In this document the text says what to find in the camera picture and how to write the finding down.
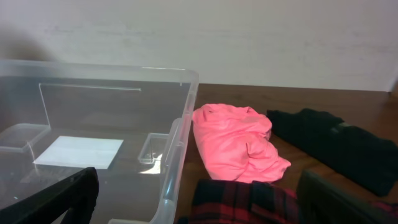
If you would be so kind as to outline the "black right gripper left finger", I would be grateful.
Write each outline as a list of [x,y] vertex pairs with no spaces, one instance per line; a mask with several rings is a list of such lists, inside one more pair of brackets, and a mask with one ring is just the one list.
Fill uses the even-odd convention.
[[63,216],[62,223],[88,224],[96,207],[99,180],[87,167],[30,197],[1,210],[3,224],[46,224]]

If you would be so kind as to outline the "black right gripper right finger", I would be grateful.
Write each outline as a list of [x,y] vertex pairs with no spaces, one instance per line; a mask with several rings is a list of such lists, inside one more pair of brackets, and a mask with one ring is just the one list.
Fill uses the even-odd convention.
[[309,170],[297,186],[298,205],[307,223],[397,224],[397,217],[350,196]]

